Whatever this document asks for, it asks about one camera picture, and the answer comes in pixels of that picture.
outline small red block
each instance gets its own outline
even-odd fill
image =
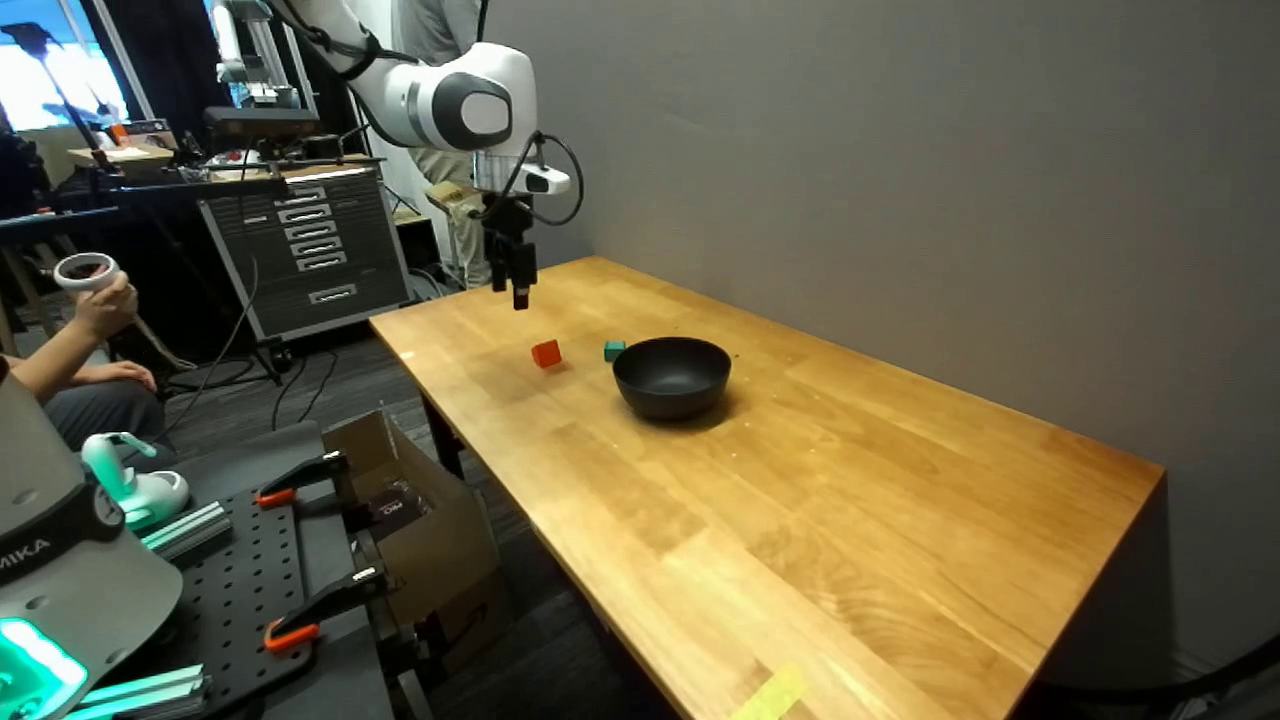
[[[560,344],[558,340],[531,344],[531,359],[535,359],[535,366],[558,366]]]

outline gray wall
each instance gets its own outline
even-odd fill
[[[535,0],[553,253],[1172,468],[1172,653],[1280,633],[1275,0]]]

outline person's hand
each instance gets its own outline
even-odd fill
[[[78,297],[71,324],[80,324],[97,340],[114,340],[132,321],[137,321],[137,287],[130,284],[130,273],[119,273],[108,287]]]
[[[78,384],[103,384],[103,378],[142,378],[155,393],[155,377],[137,359],[87,364],[78,371]]]

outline wooden tabletop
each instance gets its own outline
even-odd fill
[[[595,257],[372,328],[689,717],[1007,717],[1165,474]],[[728,348],[723,412],[635,421],[645,334]]]

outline yellow tape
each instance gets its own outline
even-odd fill
[[[801,668],[780,668],[767,676],[767,682],[757,688],[757,695],[748,695],[732,720],[780,720],[788,717],[794,705],[801,705],[803,695],[803,676]]]

